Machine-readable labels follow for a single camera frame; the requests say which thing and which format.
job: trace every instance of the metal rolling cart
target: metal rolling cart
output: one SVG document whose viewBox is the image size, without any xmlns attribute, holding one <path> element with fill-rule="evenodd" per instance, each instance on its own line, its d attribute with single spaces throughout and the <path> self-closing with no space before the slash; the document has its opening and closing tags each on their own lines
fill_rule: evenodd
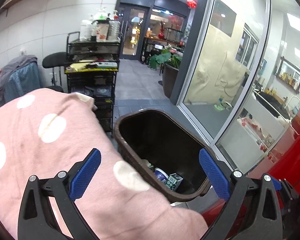
<svg viewBox="0 0 300 240">
<path fill-rule="evenodd" d="M 78 39 L 69 42 L 72 34 L 77 34 Z M 68 92 L 93 97 L 94 104 L 98 107 L 94 111 L 96 117 L 105 132 L 112 132 L 120 40 L 80 41 L 79 36 L 80 32 L 72 32 L 67 37 L 68 62 L 64 73 L 67 75 Z"/>
</svg>

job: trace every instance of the pink polka dot cloth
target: pink polka dot cloth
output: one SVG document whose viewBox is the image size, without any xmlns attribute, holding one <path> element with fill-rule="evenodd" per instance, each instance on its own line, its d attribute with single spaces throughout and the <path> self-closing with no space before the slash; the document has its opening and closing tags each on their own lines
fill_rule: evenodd
<svg viewBox="0 0 300 240">
<path fill-rule="evenodd" d="M 204 218 L 171 207 L 114 149 L 91 111 L 93 99 L 79 93 L 39 89 L 0 108 L 0 221 L 17 239 L 18 214 L 29 177 L 54 177 L 100 150 L 101 165 L 81 199 L 79 211 L 102 240 L 198 240 Z M 52 209 L 71 236 L 54 198 Z"/>
</svg>

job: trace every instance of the door handle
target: door handle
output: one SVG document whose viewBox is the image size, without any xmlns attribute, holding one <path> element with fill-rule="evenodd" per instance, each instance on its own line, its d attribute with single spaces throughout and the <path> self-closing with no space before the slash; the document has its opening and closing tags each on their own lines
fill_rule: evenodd
<svg viewBox="0 0 300 240">
<path fill-rule="evenodd" d="M 128 21 L 127 21 L 126 28 L 125 28 L 124 34 L 123 34 L 123 43 L 124 43 L 124 41 L 125 41 L 125 39 L 126 39 L 127 28 L 128 28 Z"/>
</svg>

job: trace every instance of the trash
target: trash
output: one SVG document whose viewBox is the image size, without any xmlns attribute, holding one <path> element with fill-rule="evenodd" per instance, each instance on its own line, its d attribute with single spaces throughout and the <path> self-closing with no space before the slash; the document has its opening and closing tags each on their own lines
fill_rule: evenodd
<svg viewBox="0 0 300 240">
<path fill-rule="evenodd" d="M 148 167 L 149 169 L 151 169 L 151 171 L 154 172 L 154 167 L 153 167 L 153 165 L 152 165 L 148 160 L 142 159 L 142 161 L 145 163 L 145 165 L 147 165 L 147 167 Z"/>
<path fill-rule="evenodd" d="M 163 170 L 159 169 L 159 168 L 155 168 L 154 169 L 154 173 L 156 174 L 157 176 L 157 179 L 162 181 L 162 182 L 165 182 L 167 179 L 168 179 L 168 175 L 167 173 L 165 173 Z"/>
<path fill-rule="evenodd" d="M 173 173 L 169 176 L 168 180 L 164 182 L 164 184 L 172 191 L 176 191 L 182 180 L 183 178 L 181 176 Z"/>
</svg>

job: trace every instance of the potted plant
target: potted plant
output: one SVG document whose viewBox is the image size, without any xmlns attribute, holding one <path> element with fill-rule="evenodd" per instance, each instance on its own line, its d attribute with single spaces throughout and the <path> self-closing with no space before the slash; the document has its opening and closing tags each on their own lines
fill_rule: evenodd
<svg viewBox="0 0 300 240">
<path fill-rule="evenodd" d="M 159 55 L 153 55 L 149 60 L 149 66 L 156 69 L 163 64 L 162 86 L 164 95 L 170 98 L 174 83 L 176 82 L 182 55 L 173 47 L 166 46 Z"/>
</svg>

